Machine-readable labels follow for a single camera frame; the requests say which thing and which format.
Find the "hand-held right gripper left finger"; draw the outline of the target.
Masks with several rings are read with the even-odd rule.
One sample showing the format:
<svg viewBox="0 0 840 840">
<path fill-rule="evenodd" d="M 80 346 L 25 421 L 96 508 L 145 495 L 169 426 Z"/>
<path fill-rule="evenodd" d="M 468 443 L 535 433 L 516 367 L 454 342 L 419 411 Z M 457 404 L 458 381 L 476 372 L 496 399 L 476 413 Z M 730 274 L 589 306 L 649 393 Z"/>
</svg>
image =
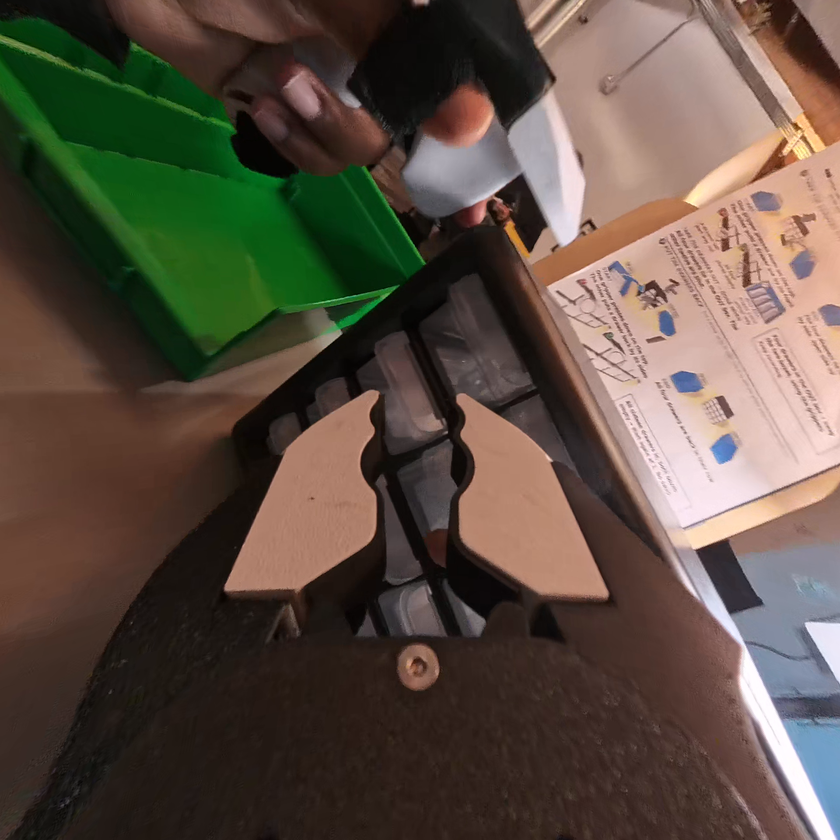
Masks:
<svg viewBox="0 0 840 840">
<path fill-rule="evenodd" d="M 366 391 L 301 433 L 280 458 L 224 594 L 290 606 L 300 627 L 364 622 L 384 580 L 384 396 Z"/>
</svg>

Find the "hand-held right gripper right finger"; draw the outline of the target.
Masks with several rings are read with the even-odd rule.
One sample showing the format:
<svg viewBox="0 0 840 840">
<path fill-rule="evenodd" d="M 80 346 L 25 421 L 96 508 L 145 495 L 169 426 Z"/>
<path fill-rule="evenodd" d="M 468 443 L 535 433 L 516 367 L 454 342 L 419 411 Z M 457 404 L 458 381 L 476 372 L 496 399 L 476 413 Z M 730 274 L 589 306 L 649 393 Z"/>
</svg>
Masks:
<svg viewBox="0 0 840 840">
<path fill-rule="evenodd" d="M 467 394 L 455 399 L 448 582 L 484 619 L 503 603 L 527 616 L 610 593 L 560 482 L 530 436 Z"/>
</svg>

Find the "grid of clear cabinet drawers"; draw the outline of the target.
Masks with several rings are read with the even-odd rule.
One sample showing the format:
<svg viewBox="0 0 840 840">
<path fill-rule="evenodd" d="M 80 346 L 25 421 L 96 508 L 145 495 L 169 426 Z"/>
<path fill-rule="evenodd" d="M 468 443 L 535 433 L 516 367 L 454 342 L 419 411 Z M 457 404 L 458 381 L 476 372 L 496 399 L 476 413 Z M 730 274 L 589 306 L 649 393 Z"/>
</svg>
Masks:
<svg viewBox="0 0 840 840">
<path fill-rule="evenodd" d="M 384 590 L 359 635 L 447 636 L 450 627 L 478 636 L 484 620 L 452 591 L 445 573 L 453 445 L 443 401 L 421 364 L 420 350 L 446 396 L 467 394 L 528 435 L 552 461 L 576 471 L 548 408 L 515 350 L 477 275 L 458 280 L 446 301 L 415 328 L 386 334 L 351 374 L 318 383 L 303 409 L 273 418 L 265 442 L 288 446 L 357 392 L 378 391 L 385 405 L 388 468 L 377 480 L 385 509 Z"/>
</svg>

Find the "black drawer cabinet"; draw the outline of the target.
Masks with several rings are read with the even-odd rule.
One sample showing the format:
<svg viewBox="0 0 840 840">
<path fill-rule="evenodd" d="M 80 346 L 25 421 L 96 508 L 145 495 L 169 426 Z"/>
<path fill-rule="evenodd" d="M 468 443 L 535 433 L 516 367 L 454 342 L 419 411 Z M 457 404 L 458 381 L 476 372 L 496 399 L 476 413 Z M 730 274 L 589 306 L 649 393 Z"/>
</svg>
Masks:
<svg viewBox="0 0 840 840">
<path fill-rule="evenodd" d="M 313 388 L 334 376 L 351 374 L 368 359 L 375 342 L 386 334 L 415 328 L 440 307 L 454 284 L 471 275 L 482 281 L 515 350 L 531 375 L 574 462 L 578 476 L 658 558 L 651 563 L 625 563 L 611 600 L 604 605 L 555 603 L 534 614 L 538 635 L 569 643 L 581 656 L 602 663 L 604 669 L 624 677 L 651 700 L 660 701 L 672 718 L 685 719 L 706 749 L 723 765 L 732 760 L 736 736 L 725 734 L 723 705 L 734 702 L 750 719 L 744 744 L 756 747 L 773 774 L 773 792 L 787 799 L 796 814 L 794 824 L 810 838 L 838 838 L 838 817 L 817 793 L 822 779 L 808 771 L 796 753 L 784 725 L 795 711 L 827 732 L 838 724 L 838 689 L 827 698 L 774 700 L 763 684 L 758 666 L 748 654 L 734 615 L 759 604 L 758 596 L 738 565 L 735 553 L 715 542 L 691 549 L 675 513 L 665 509 L 665 496 L 654 490 L 653 480 L 637 478 L 633 467 L 641 460 L 628 455 L 622 444 L 628 434 L 616 433 L 616 410 L 606 407 L 606 391 L 594 385 L 593 374 L 583 372 L 583 344 L 571 328 L 558 324 L 558 311 L 502 234 L 468 234 L 466 239 L 435 258 L 406 284 L 351 325 L 342 336 L 293 374 L 233 427 L 235 451 L 247 476 L 275 466 L 265 438 L 271 420 L 296 408 L 303 409 Z M 427 352 L 421 364 L 443 401 L 444 419 L 453 445 L 457 421 L 455 399 L 432 370 Z"/>
</svg>

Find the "green plastic bin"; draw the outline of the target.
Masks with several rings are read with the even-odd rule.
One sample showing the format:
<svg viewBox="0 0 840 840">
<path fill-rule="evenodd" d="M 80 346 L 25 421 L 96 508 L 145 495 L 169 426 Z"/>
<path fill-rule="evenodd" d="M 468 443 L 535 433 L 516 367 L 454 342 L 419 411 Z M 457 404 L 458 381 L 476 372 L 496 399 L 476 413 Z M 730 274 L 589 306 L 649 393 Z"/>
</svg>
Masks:
<svg viewBox="0 0 840 840">
<path fill-rule="evenodd" d="M 424 266 L 371 175 L 244 167 L 222 103 L 131 45 L 114 66 L 2 22 L 2 156 L 192 381 L 350 326 Z"/>
</svg>

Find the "person's left hand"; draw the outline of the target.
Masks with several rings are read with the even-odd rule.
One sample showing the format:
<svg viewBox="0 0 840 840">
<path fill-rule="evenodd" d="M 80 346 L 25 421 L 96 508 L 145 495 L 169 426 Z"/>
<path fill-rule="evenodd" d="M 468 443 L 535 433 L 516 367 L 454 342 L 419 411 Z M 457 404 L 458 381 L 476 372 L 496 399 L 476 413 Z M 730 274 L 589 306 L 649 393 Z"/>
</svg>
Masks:
<svg viewBox="0 0 840 840">
<path fill-rule="evenodd" d="M 391 145 L 381 124 L 351 108 L 286 45 L 330 39 L 360 60 L 403 3 L 392 1 L 109 1 L 117 29 L 165 60 L 228 117 L 245 112 L 300 171 L 335 175 L 374 165 Z"/>
</svg>

